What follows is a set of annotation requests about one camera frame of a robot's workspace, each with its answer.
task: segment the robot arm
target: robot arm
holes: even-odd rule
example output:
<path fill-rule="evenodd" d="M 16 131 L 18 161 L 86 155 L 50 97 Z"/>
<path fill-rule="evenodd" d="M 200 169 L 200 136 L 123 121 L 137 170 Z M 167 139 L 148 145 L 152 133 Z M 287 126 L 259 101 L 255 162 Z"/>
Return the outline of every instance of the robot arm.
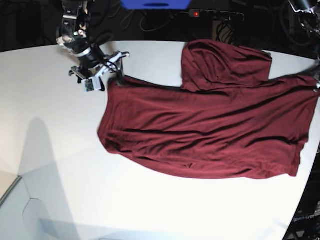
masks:
<path fill-rule="evenodd" d="M 80 65 L 74 66 L 69 75 L 76 75 L 78 83 L 85 92 L 104 91 L 101 77 L 106 72 L 116 73 L 119 84 L 124 84 L 122 58 L 128 57 L 128 52 L 114 52 L 105 55 L 100 46 L 111 40 L 109 32 L 102 40 L 93 41 L 90 38 L 90 8 L 92 0 L 63 0 L 64 14 L 57 33 L 57 43 L 78 58 Z"/>

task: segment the blue object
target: blue object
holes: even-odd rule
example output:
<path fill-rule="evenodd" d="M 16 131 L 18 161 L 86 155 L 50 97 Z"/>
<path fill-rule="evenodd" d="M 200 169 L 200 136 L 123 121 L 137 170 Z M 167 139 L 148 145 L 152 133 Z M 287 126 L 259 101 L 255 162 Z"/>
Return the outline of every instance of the blue object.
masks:
<path fill-rule="evenodd" d="M 121 0 L 126 9 L 186 9 L 191 0 Z"/>

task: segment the red garment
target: red garment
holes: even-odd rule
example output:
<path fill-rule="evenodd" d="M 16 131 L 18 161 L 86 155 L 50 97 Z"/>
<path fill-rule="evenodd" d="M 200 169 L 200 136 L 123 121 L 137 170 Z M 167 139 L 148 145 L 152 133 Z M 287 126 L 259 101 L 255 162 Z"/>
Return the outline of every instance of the red garment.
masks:
<path fill-rule="evenodd" d="M 268 81 L 271 57 L 211 40 L 182 53 L 183 86 L 111 82 L 105 149 L 185 178 L 296 176 L 319 93 L 309 76 Z"/>

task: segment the white table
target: white table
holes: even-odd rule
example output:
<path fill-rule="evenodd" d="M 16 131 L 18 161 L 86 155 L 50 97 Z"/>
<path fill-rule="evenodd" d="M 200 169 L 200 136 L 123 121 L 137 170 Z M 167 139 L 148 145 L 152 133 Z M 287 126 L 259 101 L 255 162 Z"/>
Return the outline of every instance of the white table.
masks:
<path fill-rule="evenodd" d="M 129 76 L 180 86 L 184 45 L 120 41 L 105 50 L 130 52 L 124 62 Z M 271 55 L 270 78 L 313 64 Z M 43 201 L 48 232 L 68 240 L 283 238 L 320 142 L 319 104 L 296 177 L 179 178 L 106 152 L 97 129 L 107 93 L 83 93 L 68 76 L 74 65 L 59 46 L 0 53 L 0 170 L 22 175 L 30 196 Z"/>

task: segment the shirt sleeve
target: shirt sleeve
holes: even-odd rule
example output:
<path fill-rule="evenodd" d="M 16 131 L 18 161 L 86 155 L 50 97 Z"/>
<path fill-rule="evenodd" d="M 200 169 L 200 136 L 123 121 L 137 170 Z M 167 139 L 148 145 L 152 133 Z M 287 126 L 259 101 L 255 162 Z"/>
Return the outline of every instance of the shirt sleeve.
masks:
<path fill-rule="evenodd" d="M 212 40 L 196 40 L 182 52 L 182 89 L 214 91 L 258 87 L 268 81 L 271 56 L 261 50 Z"/>

